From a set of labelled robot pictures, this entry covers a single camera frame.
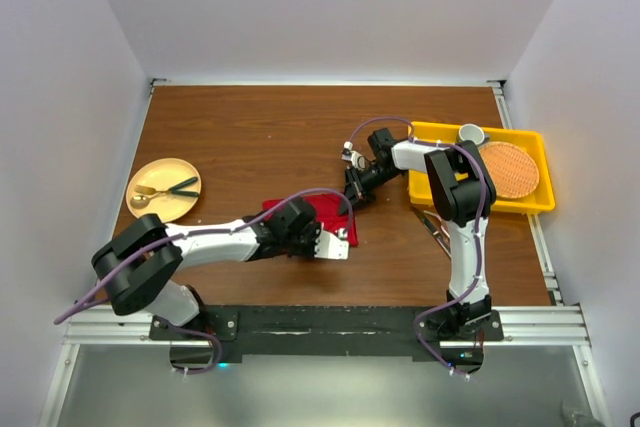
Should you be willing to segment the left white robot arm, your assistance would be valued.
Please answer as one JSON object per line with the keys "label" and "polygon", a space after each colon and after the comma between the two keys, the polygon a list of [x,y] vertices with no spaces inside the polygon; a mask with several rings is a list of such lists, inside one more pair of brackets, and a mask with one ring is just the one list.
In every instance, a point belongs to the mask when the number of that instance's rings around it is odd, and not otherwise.
{"label": "left white robot arm", "polygon": [[145,311],[168,322],[185,339],[207,327],[195,289],[172,280],[187,267],[222,261],[252,262],[277,256],[319,259],[332,234],[303,198],[272,213],[200,227],[163,223],[145,214],[99,249],[91,259],[114,313]]}

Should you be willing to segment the red cloth napkin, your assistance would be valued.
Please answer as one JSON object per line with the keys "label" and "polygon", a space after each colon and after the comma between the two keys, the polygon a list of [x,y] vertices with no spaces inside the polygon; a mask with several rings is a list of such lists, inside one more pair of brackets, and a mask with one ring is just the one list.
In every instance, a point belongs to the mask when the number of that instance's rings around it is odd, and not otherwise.
{"label": "red cloth napkin", "polygon": [[[320,193],[305,195],[303,198],[314,207],[317,213],[317,220],[323,223],[326,230],[337,234],[338,230],[346,229],[348,227],[348,212],[345,214],[339,214],[342,200],[337,194]],[[274,207],[281,200],[283,199],[264,200],[262,202],[262,209],[268,210]],[[348,242],[350,247],[357,247],[359,245],[355,220],[351,230],[348,232]]]}

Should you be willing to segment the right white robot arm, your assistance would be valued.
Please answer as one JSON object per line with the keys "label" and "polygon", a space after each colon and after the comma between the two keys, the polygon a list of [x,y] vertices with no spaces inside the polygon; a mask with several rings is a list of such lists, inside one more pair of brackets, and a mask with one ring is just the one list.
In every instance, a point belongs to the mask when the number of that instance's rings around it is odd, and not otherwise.
{"label": "right white robot arm", "polygon": [[388,129],[369,135],[374,159],[367,163],[353,142],[344,143],[341,157],[348,163],[339,213],[375,199],[374,190],[405,171],[425,173],[439,217],[445,221],[451,249],[450,301],[462,304],[445,316],[448,333],[469,339],[481,327],[479,313],[466,304],[488,298],[485,276],[485,237],[497,194],[493,181],[471,141],[456,144],[420,141],[409,135],[396,139]]}

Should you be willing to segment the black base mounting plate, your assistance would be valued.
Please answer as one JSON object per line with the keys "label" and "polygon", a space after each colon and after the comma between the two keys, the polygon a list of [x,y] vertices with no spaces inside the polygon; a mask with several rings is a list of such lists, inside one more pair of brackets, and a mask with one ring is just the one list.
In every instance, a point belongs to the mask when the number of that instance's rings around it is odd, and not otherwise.
{"label": "black base mounting plate", "polygon": [[[422,307],[208,305],[206,310],[187,328],[216,336],[225,363],[249,355],[434,359],[414,330]],[[446,317],[437,312],[419,322],[424,340],[448,364],[477,371],[484,346],[504,339],[499,312],[458,331]]]}

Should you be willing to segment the silver knife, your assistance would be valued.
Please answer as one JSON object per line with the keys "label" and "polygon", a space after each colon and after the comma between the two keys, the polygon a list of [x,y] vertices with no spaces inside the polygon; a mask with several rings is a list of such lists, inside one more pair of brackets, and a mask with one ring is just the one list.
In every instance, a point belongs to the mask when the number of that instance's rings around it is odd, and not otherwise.
{"label": "silver knife", "polygon": [[419,209],[415,206],[411,207],[413,213],[420,220],[420,222],[424,225],[424,227],[429,231],[430,235],[436,241],[436,243],[440,246],[443,252],[451,257],[451,247],[450,240],[446,240],[440,236],[440,233],[436,229],[436,226],[422,213],[422,209]]}

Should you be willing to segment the gold spoon on plate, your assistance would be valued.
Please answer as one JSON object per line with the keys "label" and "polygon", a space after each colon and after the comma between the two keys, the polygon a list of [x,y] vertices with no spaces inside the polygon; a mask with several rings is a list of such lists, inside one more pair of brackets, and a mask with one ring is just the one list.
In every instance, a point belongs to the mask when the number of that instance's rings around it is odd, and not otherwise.
{"label": "gold spoon on plate", "polygon": [[129,199],[129,206],[132,209],[144,209],[156,197],[169,195],[169,192],[156,192],[153,194],[137,193]]}

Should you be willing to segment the white cup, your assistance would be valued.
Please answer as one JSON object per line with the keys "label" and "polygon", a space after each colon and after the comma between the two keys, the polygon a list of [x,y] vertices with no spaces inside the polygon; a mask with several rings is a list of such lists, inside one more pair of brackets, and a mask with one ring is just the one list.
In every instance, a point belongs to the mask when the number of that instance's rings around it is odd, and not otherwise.
{"label": "white cup", "polygon": [[486,144],[490,136],[478,125],[467,123],[460,126],[457,132],[457,142],[470,141],[480,147]]}

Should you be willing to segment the silver fork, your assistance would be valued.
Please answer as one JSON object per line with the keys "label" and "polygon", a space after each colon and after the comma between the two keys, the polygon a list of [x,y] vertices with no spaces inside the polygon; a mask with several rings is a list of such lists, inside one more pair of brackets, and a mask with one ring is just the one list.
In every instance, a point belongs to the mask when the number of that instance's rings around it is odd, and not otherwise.
{"label": "silver fork", "polygon": [[446,240],[450,239],[449,231],[445,222],[437,213],[429,210],[423,210],[422,213],[436,226],[436,229],[442,238],[445,238]]}

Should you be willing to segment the orange woven coaster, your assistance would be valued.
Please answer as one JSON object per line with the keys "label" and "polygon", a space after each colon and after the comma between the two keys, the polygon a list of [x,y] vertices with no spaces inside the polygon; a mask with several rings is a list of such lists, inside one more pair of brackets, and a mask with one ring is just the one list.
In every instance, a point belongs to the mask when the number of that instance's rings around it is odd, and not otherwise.
{"label": "orange woven coaster", "polygon": [[538,187],[540,173],[534,159],[520,147],[508,142],[488,142],[479,150],[502,199],[521,199]]}

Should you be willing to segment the yellow plastic tray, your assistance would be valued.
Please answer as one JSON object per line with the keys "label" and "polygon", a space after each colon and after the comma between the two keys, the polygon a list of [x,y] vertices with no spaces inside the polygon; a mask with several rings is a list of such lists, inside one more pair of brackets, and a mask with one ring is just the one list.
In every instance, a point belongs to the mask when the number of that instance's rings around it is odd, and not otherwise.
{"label": "yellow plastic tray", "polygon": [[[413,122],[418,139],[449,143],[462,125]],[[555,198],[542,136],[534,131],[481,127],[489,142],[480,147],[482,160],[497,191],[492,210],[539,214],[555,208]],[[409,172],[409,197],[414,205],[433,206],[427,174]]]}

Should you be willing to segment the round wooden plate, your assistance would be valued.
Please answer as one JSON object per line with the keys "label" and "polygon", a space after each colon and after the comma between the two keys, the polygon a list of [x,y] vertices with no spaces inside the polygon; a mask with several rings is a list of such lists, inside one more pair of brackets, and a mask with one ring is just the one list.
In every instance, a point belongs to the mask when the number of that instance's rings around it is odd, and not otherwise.
{"label": "round wooden plate", "polygon": [[[132,209],[129,206],[129,199],[136,193],[136,185],[153,187],[159,190],[169,189],[191,177],[198,177],[199,182],[187,187],[187,190],[198,191],[197,198],[180,197],[176,195],[166,195],[156,197],[144,209]],[[173,222],[189,213],[197,204],[203,189],[203,182],[200,173],[186,160],[179,158],[162,158],[145,164],[138,169],[129,180],[124,195],[124,209],[135,218],[145,214],[157,214],[163,222]]]}

